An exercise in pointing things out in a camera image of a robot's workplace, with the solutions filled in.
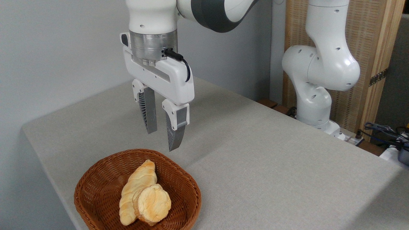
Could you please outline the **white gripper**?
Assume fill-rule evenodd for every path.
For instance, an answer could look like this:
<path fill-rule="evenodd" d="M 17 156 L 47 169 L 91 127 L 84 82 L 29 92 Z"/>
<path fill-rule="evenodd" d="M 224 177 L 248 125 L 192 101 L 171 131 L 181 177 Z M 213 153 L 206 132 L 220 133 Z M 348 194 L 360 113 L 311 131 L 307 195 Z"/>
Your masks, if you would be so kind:
<path fill-rule="evenodd" d="M 178 51 L 178 34 L 121 33 L 124 59 L 133 80 L 133 93 L 148 134 L 157 131 L 155 92 L 164 96 L 169 151 L 180 146 L 190 124 L 189 104 L 195 96 L 193 76 L 187 66 L 165 54 Z"/>

